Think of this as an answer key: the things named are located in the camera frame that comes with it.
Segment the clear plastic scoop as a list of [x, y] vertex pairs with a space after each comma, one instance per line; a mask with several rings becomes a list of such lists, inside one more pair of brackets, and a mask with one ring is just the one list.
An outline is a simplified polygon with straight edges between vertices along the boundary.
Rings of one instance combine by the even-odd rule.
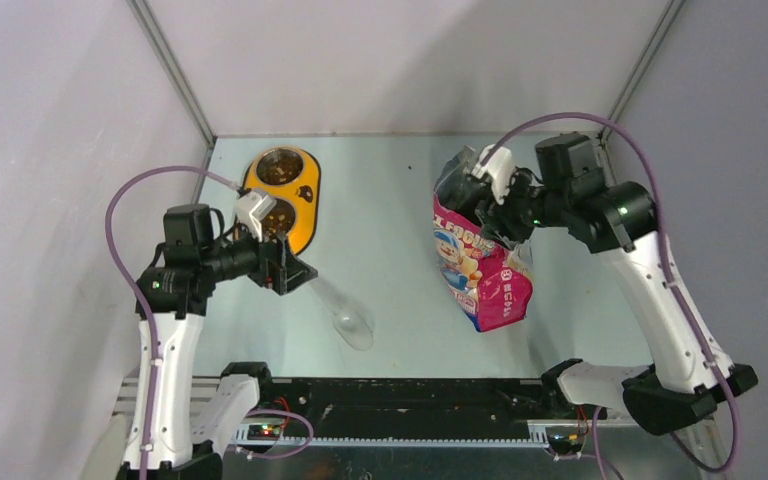
[[324, 278], [313, 280], [311, 288], [332, 313], [332, 326], [343, 341], [356, 351], [370, 350], [374, 328], [360, 306]]

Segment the brown kibble in bowl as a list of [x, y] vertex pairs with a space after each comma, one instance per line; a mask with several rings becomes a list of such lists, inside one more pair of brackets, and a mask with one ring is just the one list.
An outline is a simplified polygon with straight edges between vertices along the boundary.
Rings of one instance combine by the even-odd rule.
[[277, 199], [275, 206], [261, 221], [265, 236], [277, 238], [279, 235], [289, 237], [297, 220], [296, 209], [293, 204], [283, 199]]
[[256, 175], [267, 185], [292, 183], [304, 169], [304, 160], [296, 152], [276, 149], [264, 154], [257, 162]]

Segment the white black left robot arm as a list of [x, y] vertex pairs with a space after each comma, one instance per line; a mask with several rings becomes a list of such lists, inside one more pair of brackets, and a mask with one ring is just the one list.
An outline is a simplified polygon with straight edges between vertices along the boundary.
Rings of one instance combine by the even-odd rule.
[[193, 368], [208, 302], [224, 281], [249, 278], [285, 295], [317, 276], [297, 258], [285, 233], [267, 228], [277, 201], [238, 205], [225, 234], [222, 214], [206, 204], [172, 207], [164, 239], [135, 281], [141, 359], [133, 423], [119, 479], [219, 479], [222, 457], [249, 413], [276, 403], [265, 363], [232, 363], [198, 415], [192, 413]]

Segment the pink blue pet food bag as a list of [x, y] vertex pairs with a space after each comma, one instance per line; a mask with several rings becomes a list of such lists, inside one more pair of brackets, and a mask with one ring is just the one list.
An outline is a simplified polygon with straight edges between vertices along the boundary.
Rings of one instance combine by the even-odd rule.
[[499, 203], [488, 180], [472, 175], [479, 153], [462, 148], [446, 162], [432, 197], [438, 271], [476, 331], [526, 318], [534, 286], [529, 243], [511, 244], [489, 224]]

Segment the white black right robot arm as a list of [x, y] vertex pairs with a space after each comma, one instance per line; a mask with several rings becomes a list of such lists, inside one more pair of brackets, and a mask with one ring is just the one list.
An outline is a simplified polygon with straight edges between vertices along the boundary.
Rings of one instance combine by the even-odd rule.
[[757, 386], [702, 320], [678, 275], [652, 194], [609, 185], [590, 139], [562, 134], [539, 142], [538, 170], [519, 167], [501, 143], [479, 152], [469, 175], [483, 197], [476, 214], [491, 239], [512, 246], [538, 228], [563, 228], [609, 267], [643, 333], [652, 361], [638, 367], [564, 361], [544, 373], [545, 411], [566, 418], [581, 404], [630, 416], [661, 436], [692, 426]]

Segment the yellow double pet bowl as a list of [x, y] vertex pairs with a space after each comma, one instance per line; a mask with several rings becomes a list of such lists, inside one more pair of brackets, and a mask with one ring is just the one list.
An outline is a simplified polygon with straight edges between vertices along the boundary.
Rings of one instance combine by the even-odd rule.
[[[276, 149], [294, 151], [304, 160], [302, 173], [292, 183], [281, 186], [267, 185], [256, 175], [258, 160], [267, 152]], [[297, 220], [287, 238], [296, 255], [301, 254], [308, 248], [317, 229], [321, 187], [321, 167], [318, 160], [311, 153], [304, 149], [290, 146], [266, 150], [247, 169], [243, 177], [243, 186], [246, 188], [262, 189], [276, 199], [283, 199], [293, 204], [296, 209]]]

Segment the aluminium frame rail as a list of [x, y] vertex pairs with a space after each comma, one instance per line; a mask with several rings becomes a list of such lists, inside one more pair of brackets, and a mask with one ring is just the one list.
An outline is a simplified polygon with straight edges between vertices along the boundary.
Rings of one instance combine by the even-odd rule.
[[[644, 431], [661, 436], [694, 425], [716, 410], [724, 400], [720, 387], [714, 393], [684, 394], [660, 389], [657, 378], [637, 382], [628, 396], [631, 406], [608, 407], [607, 400], [585, 402], [568, 400], [560, 384], [544, 375], [537, 379], [479, 378], [324, 378], [297, 377], [259, 378], [259, 403], [254, 409], [275, 408], [304, 417], [313, 427], [314, 444], [378, 442], [386, 444], [514, 445], [547, 443], [538, 434], [542, 421], [583, 422], [581, 411], [595, 417], [597, 406], [627, 413]], [[216, 394], [220, 377], [196, 377], [190, 390], [188, 408], [173, 407], [172, 412], [186, 411], [187, 417], [169, 420], [157, 417], [155, 406], [152, 428], [159, 433], [182, 433], [185, 444], [205, 440], [208, 425], [196, 419], [206, 411]], [[234, 430], [233, 440], [254, 445], [258, 441], [305, 440], [308, 429], [297, 420], [277, 418], [275, 426], [267, 424], [241, 426]]]

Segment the brown kibble in far bowl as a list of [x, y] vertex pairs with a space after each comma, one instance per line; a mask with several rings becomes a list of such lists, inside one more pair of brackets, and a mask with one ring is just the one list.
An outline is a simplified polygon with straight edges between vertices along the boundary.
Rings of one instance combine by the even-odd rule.
[[304, 160], [296, 152], [276, 149], [264, 154], [257, 162], [256, 175], [267, 185], [292, 183], [304, 169]]

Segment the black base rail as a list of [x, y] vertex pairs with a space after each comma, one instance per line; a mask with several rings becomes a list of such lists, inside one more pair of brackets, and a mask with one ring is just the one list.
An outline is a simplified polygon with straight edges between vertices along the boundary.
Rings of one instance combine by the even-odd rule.
[[256, 407], [304, 417], [309, 427], [279, 420], [284, 437], [318, 442], [539, 442], [541, 421], [582, 433], [596, 414], [538, 380], [515, 378], [278, 378], [261, 384]]

